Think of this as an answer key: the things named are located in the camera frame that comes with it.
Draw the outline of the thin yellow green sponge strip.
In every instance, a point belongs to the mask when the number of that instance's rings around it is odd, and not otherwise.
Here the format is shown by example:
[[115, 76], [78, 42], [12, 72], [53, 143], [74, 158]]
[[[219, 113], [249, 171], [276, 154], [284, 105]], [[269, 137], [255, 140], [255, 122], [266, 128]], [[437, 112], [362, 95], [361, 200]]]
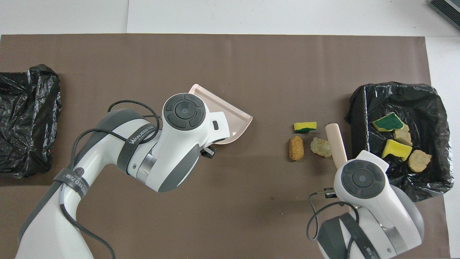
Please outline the thin yellow green sponge strip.
[[294, 132], [304, 134], [317, 129], [317, 122], [296, 122], [294, 123]]

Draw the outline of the grey ribbed device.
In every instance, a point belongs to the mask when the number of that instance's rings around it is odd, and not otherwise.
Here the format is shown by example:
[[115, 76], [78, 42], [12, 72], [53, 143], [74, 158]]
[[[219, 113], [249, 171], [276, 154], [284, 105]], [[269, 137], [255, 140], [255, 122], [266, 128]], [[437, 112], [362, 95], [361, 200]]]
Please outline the grey ribbed device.
[[428, 5], [460, 31], [460, 0], [428, 0]]

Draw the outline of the toy croissant bread piece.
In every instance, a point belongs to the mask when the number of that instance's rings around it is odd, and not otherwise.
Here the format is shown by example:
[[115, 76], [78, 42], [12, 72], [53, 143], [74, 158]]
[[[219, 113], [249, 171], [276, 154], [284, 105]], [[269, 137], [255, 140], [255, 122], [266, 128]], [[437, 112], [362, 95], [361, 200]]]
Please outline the toy croissant bread piece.
[[401, 144], [413, 146], [410, 129], [407, 124], [403, 123], [402, 128], [393, 130], [393, 139]]
[[421, 150], [414, 150], [409, 156], [408, 166], [412, 172], [420, 173], [424, 171], [432, 159], [432, 155], [426, 154]]

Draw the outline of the green topped yellow sponge chunk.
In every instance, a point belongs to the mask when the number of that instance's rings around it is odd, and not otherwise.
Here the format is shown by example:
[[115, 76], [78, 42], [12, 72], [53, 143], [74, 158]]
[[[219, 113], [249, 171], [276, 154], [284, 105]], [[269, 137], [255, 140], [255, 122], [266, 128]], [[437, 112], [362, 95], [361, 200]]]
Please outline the green topped yellow sponge chunk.
[[391, 132], [404, 127], [404, 123], [394, 112], [388, 113], [384, 117], [373, 121], [372, 124], [379, 132]]

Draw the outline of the pink plastic dustpan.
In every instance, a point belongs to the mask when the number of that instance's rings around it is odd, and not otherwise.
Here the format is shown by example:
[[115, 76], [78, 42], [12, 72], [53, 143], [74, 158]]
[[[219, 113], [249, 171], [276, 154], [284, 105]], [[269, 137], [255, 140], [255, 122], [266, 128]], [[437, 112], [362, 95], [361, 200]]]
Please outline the pink plastic dustpan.
[[248, 128], [253, 117], [238, 109], [224, 99], [206, 90], [199, 84], [194, 84], [189, 90], [190, 94], [200, 97], [207, 105], [210, 112], [224, 112], [229, 125], [230, 137], [217, 142], [218, 145], [231, 143], [238, 139]]

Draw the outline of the brown paper table mat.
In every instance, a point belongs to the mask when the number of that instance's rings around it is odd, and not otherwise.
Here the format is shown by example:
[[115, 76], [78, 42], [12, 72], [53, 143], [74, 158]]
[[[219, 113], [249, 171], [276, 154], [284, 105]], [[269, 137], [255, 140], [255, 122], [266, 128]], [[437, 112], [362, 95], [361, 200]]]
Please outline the brown paper table mat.
[[332, 159], [306, 150], [291, 162], [295, 122], [345, 121], [361, 85], [430, 84], [423, 37], [81, 34], [3, 35], [0, 72], [45, 64], [58, 74], [62, 113], [52, 169], [0, 177], [0, 259], [13, 259], [18, 231], [65, 167], [72, 144], [110, 104], [167, 98], [199, 84], [253, 117], [236, 141], [200, 158], [175, 190], [156, 193], [108, 165], [78, 207], [77, 221], [113, 247], [117, 259], [321, 258], [307, 240], [310, 193], [333, 185]]

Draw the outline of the plain yellow sponge piece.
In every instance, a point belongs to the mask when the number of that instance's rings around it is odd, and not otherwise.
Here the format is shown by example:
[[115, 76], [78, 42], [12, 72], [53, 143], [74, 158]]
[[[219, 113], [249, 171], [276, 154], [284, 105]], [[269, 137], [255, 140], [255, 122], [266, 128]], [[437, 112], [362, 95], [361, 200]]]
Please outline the plain yellow sponge piece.
[[394, 157], [400, 158], [402, 161], [406, 161], [410, 156], [412, 149], [412, 146], [399, 143], [393, 139], [388, 139], [381, 158], [384, 159], [387, 155], [393, 155]]

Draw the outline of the brown oval bread roll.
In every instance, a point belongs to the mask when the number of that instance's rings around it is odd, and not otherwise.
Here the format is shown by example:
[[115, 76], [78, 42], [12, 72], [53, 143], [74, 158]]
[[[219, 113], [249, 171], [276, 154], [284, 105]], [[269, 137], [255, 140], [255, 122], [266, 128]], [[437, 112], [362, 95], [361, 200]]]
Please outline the brown oval bread roll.
[[304, 157], [304, 143], [300, 136], [294, 136], [289, 140], [289, 158], [298, 161]]

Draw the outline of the black bag lined bin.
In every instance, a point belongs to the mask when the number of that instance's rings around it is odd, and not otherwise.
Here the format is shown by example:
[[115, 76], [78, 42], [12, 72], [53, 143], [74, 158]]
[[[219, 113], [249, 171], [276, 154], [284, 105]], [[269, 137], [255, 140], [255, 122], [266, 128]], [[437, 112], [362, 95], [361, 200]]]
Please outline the black bag lined bin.
[[48, 66], [0, 72], [0, 176], [51, 169], [61, 110], [60, 80]]
[[427, 84], [385, 82], [358, 87], [350, 97], [345, 120], [351, 127], [351, 150], [355, 158], [366, 150], [381, 157], [390, 132], [380, 132], [373, 121], [395, 113], [408, 125], [414, 150], [432, 156], [426, 169], [415, 173], [408, 161], [385, 157], [390, 165], [390, 184], [399, 187], [414, 202], [443, 195], [454, 186], [450, 128], [437, 91]]

